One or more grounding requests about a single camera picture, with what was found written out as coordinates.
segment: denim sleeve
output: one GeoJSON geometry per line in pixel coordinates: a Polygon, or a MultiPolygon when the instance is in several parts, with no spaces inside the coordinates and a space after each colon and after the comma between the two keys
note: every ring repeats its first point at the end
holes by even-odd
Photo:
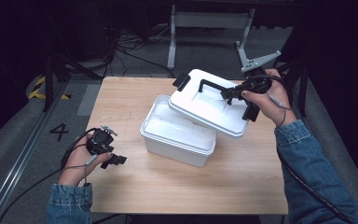
{"type": "MultiPolygon", "coordinates": [[[[354,200],[304,123],[297,120],[275,129],[275,136],[278,152],[296,175],[338,208],[352,223],[358,223],[354,200]]],[[[290,223],[344,223],[307,192],[284,165],[282,172],[290,223]]]]}
{"type": "Polygon", "coordinates": [[[71,187],[54,184],[48,200],[47,223],[92,223],[92,185],[71,187]]]}

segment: wooden table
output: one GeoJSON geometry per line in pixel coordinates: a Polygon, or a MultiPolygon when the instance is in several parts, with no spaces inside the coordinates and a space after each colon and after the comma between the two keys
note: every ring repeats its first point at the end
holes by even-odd
{"type": "Polygon", "coordinates": [[[88,128],[107,125],[123,165],[97,167],[93,212],[123,214],[287,214],[274,124],[259,114],[243,138],[217,135],[203,168],[147,151],[141,125],[160,94],[171,95],[172,78],[106,77],[88,128]]]}

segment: white plastic container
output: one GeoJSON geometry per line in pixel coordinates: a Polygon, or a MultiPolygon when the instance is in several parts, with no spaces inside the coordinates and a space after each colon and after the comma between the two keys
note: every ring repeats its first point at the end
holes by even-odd
{"type": "Polygon", "coordinates": [[[248,124],[248,120],[242,119],[247,104],[233,99],[231,105],[228,105],[220,90],[207,85],[199,92],[202,79],[225,88],[235,87],[237,84],[199,69],[192,70],[188,75],[190,80],[186,86],[181,91],[175,91],[170,97],[170,109],[204,127],[233,138],[241,138],[248,124]]]}
{"type": "Polygon", "coordinates": [[[160,95],[141,127],[147,150],[161,156],[203,167],[213,154],[216,131],[201,127],[168,106],[160,95]]]}

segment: hand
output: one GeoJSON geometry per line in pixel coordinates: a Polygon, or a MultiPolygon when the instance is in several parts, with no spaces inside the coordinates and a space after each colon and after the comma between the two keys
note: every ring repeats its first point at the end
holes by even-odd
{"type": "MultiPolygon", "coordinates": [[[[79,140],[79,142],[75,146],[76,149],[69,156],[65,168],[71,166],[84,165],[86,161],[88,161],[91,158],[91,155],[89,154],[89,151],[86,148],[86,143],[89,138],[90,135],[86,135],[79,140]]],[[[68,186],[78,186],[80,181],[83,178],[85,178],[87,175],[89,175],[98,164],[104,161],[108,161],[110,158],[112,158],[112,153],[106,152],[101,155],[98,155],[97,158],[92,163],[90,163],[87,167],[82,166],[82,167],[65,169],[60,176],[58,184],[68,185],[68,186]]]]}
{"type": "MultiPolygon", "coordinates": [[[[267,75],[281,77],[277,70],[267,69],[267,75]]],[[[284,107],[290,108],[287,92],[282,84],[276,80],[272,80],[271,88],[267,93],[258,94],[251,91],[243,91],[242,97],[258,105],[261,112],[275,123],[275,125],[283,126],[285,124],[296,121],[296,116],[290,109],[284,109],[278,106],[269,98],[269,95],[281,102],[284,107]]]]}

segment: white lid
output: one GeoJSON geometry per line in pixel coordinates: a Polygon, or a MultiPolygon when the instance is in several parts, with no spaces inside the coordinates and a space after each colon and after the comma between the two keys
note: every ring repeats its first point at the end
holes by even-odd
{"type": "Polygon", "coordinates": [[[160,95],[141,127],[141,135],[201,155],[213,153],[216,132],[193,124],[168,107],[166,95],[160,95]]]}
{"type": "Polygon", "coordinates": [[[222,98],[220,90],[208,85],[203,85],[202,92],[199,92],[202,79],[225,88],[235,87],[237,84],[199,69],[192,70],[189,75],[191,79],[186,86],[171,96],[170,109],[220,133],[241,138],[248,123],[247,120],[242,119],[247,104],[233,99],[232,104],[228,105],[227,100],[222,98]]]}

